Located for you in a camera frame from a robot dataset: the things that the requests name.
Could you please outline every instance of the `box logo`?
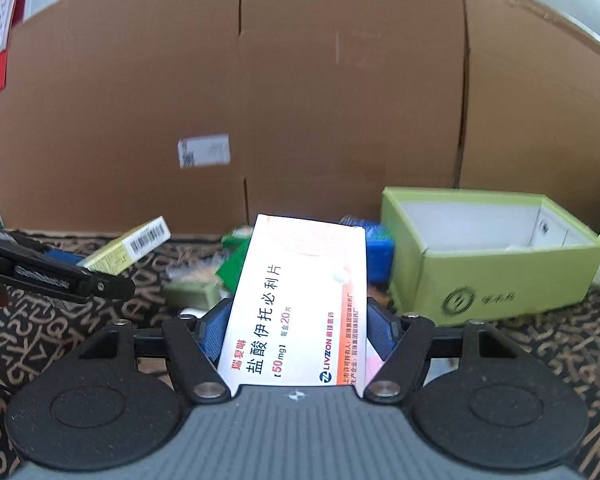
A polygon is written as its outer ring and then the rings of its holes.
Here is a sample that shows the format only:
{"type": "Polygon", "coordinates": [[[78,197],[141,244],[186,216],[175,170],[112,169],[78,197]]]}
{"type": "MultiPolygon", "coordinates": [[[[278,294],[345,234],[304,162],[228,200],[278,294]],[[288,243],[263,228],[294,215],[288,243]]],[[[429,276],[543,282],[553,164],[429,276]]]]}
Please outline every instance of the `box logo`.
{"type": "Polygon", "coordinates": [[[442,311],[448,316],[457,316],[474,304],[475,290],[470,286],[456,288],[442,303],[442,311]]]}

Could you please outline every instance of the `barcode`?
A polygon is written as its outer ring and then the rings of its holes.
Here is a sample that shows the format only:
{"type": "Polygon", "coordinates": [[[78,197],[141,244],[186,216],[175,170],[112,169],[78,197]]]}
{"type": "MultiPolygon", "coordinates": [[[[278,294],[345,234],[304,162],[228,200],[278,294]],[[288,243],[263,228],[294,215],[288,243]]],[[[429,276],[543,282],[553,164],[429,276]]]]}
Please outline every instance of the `barcode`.
{"type": "Polygon", "coordinates": [[[143,231],[138,238],[133,240],[129,245],[134,254],[140,254],[142,249],[147,245],[154,243],[158,238],[164,236],[164,227],[158,224],[154,227],[149,227],[143,231]]]}
{"type": "Polygon", "coordinates": [[[191,168],[196,165],[196,159],[193,156],[193,152],[185,152],[182,154],[182,167],[191,168]]]}

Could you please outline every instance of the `small yellow box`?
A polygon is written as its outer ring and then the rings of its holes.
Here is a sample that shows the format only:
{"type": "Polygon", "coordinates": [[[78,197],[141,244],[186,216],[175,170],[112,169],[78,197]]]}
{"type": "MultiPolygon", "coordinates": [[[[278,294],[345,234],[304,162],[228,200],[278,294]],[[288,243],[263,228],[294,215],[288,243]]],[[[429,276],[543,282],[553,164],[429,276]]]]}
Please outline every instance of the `small yellow box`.
{"type": "Polygon", "coordinates": [[[117,276],[169,238],[171,232],[160,216],[112,240],[87,256],[78,266],[117,276]]]}

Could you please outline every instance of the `cardboard wall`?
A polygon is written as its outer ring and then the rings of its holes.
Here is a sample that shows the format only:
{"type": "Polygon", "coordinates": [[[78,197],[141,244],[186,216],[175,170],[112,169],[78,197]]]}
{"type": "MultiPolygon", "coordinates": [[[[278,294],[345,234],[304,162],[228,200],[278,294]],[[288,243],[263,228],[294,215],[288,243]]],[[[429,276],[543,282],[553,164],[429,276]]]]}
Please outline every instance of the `cardboard wall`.
{"type": "Polygon", "coordinates": [[[7,78],[10,228],[376,219],[384,186],[458,181],[600,226],[600,51],[521,0],[61,0],[7,78]],[[211,134],[230,164],[181,170],[211,134]]]}
{"type": "Polygon", "coordinates": [[[466,11],[460,186],[542,193],[598,230],[600,51],[523,0],[466,0],[466,11]]]}
{"type": "Polygon", "coordinates": [[[61,0],[12,34],[0,93],[11,228],[176,234],[246,221],[237,134],[239,0],[61,0]],[[181,170],[177,142],[229,133],[228,166],[181,170]]]}
{"type": "Polygon", "coordinates": [[[462,0],[242,0],[250,217],[378,219],[385,186],[450,187],[462,0]]]}

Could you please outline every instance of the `open box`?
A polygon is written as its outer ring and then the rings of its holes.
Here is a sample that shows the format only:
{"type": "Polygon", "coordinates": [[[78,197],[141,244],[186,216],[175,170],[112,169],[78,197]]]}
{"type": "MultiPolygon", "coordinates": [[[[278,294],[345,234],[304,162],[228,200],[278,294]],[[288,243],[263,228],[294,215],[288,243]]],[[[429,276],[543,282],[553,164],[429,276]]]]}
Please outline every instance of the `open box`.
{"type": "Polygon", "coordinates": [[[579,302],[600,239],[543,195],[387,187],[398,312],[436,324],[498,319],[579,302]]]}

